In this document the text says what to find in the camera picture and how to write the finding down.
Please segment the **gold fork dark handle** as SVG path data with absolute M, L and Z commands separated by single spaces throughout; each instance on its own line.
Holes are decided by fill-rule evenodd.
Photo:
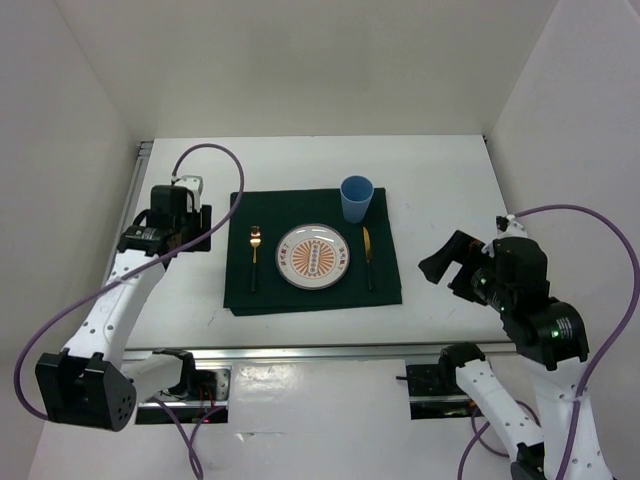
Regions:
M 257 261 L 258 261 L 258 249 L 261 245 L 261 230 L 260 227 L 254 225 L 250 231 L 250 245 L 252 248 L 252 271 L 251 271 L 251 292 L 257 291 Z

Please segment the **dark green cloth placemat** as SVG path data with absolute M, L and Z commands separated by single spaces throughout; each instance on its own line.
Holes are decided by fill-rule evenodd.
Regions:
M 350 248 L 344 277 L 323 290 L 302 290 L 287 283 L 276 267 L 281 237 L 300 225 L 323 224 L 336 229 Z M 251 292 L 251 227 L 261 230 L 257 291 Z M 362 227 L 371 238 L 375 289 L 368 290 Z M 246 192 L 229 221 L 223 306 L 236 316 L 322 311 L 396 305 L 402 284 L 388 218 L 386 190 L 377 188 L 364 224 L 347 222 L 337 189 Z

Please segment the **gold knife dark handle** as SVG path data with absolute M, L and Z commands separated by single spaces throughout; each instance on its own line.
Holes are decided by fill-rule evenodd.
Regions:
M 374 283 L 374 275 L 373 275 L 373 269 L 372 269 L 373 251 L 372 251 L 371 238 L 370 238 L 370 233 L 365 226 L 362 227 L 362 232 L 363 232 L 363 242 L 364 242 L 365 258 L 366 258 L 368 290 L 370 292 L 373 292 L 375 289 L 375 283 Z

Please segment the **white plate orange sunburst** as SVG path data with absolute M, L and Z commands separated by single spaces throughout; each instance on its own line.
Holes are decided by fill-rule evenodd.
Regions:
M 290 285 L 323 290 L 338 283 L 351 260 L 345 238 L 323 224 L 300 225 L 284 234 L 276 247 L 276 267 Z

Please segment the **blue plastic cup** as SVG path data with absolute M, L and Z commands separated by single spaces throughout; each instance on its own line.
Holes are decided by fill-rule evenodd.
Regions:
M 340 196 L 343 217 L 347 222 L 356 224 L 364 219 L 374 191 L 373 184 L 366 177 L 355 175 L 343 180 Z

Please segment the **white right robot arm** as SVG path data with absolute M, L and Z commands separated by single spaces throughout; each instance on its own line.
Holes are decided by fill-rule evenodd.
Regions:
M 574 307 L 550 296 L 546 254 L 525 236 L 486 245 L 456 231 L 419 268 L 438 283 L 452 263 L 461 266 L 449 284 L 452 292 L 499 314 L 530 376 L 538 416 L 532 418 L 511 397 L 475 344 L 442 351 L 440 387 L 462 390 L 476 403 L 507 450 L 512 478 L 612 478 L 590 399 L 578 391 L 589 355 L 584 323 Z

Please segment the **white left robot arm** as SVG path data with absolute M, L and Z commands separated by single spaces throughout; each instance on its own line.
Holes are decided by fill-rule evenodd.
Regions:
M 138 317 L 169 262 L 164 254 L 187 245 L 211 227 L 212 208 L 201 202 L 203 180 L 185 175 L 151 190 L 151 205 L 120 236 L 107 292 L 57 354 L 35 367 L 50 421 L 122 430 L 136 405 L 161 391 L 186 399 L 198 387 L 192 354 L 155 350 L 136 367 L 123 355 Z

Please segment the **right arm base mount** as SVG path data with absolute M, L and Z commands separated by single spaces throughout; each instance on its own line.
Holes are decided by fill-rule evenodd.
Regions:
M 436 364 L 407 365 L 395 379 L 407 388 L 412 420 L 469 418 L 475 410 L 467 394 L 442 380 Z

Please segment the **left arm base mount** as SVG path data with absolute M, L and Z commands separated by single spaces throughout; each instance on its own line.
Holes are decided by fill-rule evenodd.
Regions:
M 228 368 L 199 368 L 188 352 L 163 351 L 126 364 L 123 372 L 136 390 L 138 424 L 228 420 Z

